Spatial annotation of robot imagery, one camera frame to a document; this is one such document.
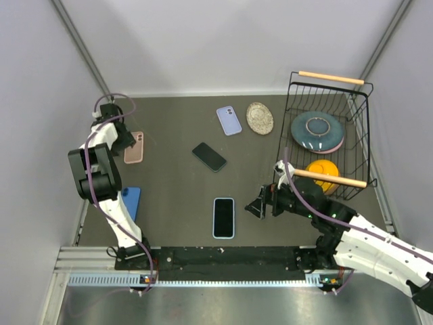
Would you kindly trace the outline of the teal-edged black phone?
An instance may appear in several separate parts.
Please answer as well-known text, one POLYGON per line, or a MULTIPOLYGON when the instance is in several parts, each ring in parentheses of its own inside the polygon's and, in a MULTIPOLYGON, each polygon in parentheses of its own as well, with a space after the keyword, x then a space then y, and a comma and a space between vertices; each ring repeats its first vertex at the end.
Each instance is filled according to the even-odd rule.
POLYGON ((218 152, 204 142, 198 144, 191 152, 215 173, 219 172, 227 164, 227 161, 218 152))

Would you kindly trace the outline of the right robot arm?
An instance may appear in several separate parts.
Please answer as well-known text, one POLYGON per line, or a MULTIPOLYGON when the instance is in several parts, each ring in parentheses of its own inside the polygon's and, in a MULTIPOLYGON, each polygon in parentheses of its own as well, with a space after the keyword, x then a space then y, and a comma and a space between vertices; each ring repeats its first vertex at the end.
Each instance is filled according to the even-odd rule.
POLYGON ((307 269, 343 267, 385 282, 432 313, 432 253, 408 244, 323 193, 312 179, 261 187, 245 209, 259 219, 290 212, 310 219, 320 232, 307 269))

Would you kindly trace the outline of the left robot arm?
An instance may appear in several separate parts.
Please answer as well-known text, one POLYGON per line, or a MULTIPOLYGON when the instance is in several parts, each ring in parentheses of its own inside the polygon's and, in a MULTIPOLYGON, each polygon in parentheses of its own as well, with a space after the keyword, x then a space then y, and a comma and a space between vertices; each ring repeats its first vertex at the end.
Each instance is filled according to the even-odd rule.
POLYGON ((141 190, 122 185, 114 161, 124 152, 126 164, 140 163, 143 134, 128 130, 123 111, 116 104, 102 104, 93 116, 95 121, 86 142, 68 153, 76 190, 106 217, 118 241, 114 251, 117 262, 147 268, 153 262, 153 252, 135 223, 141 190))

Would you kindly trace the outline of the pink phone case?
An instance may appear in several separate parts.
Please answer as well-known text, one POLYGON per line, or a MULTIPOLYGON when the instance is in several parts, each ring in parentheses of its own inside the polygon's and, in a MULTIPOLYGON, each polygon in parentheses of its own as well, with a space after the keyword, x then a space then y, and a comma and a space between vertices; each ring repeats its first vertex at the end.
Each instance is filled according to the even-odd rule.
POLYGON ((124 163, 137 164, 143 161, 144 136, 141 131, 132 132, 135 144, 124 150, 124 163))

